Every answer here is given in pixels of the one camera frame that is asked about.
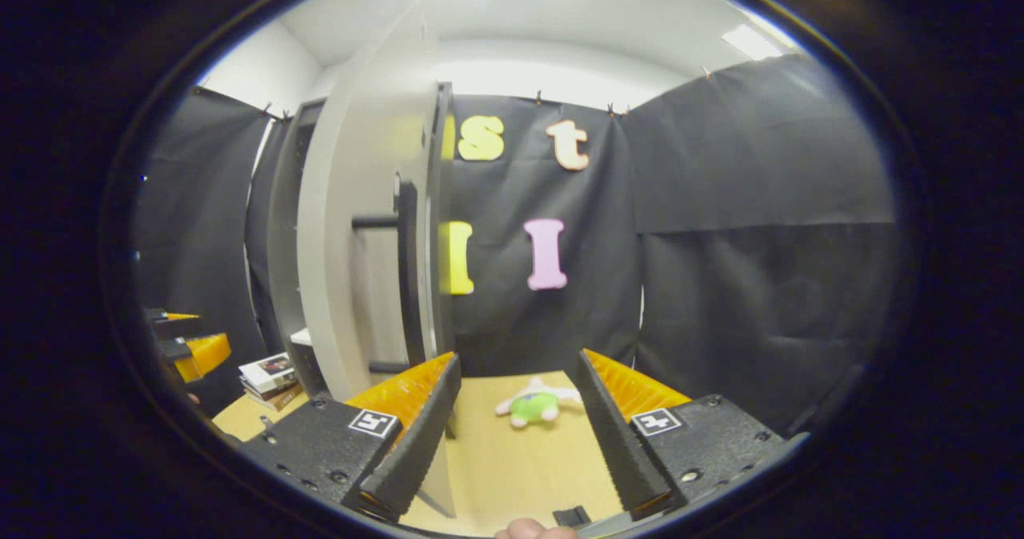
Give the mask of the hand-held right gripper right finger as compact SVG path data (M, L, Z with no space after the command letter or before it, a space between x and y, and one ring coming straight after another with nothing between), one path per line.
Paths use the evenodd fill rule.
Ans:
M575 386L622 509L634 521L688 516L772 473L803 445L721 393L691 398L583 349Z

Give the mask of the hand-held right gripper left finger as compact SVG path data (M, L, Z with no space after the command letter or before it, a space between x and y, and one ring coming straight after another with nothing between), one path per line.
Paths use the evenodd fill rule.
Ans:
M311 398L242 451L322 501L398 523L432 466L461 379L457 354L444 353L346 401Z

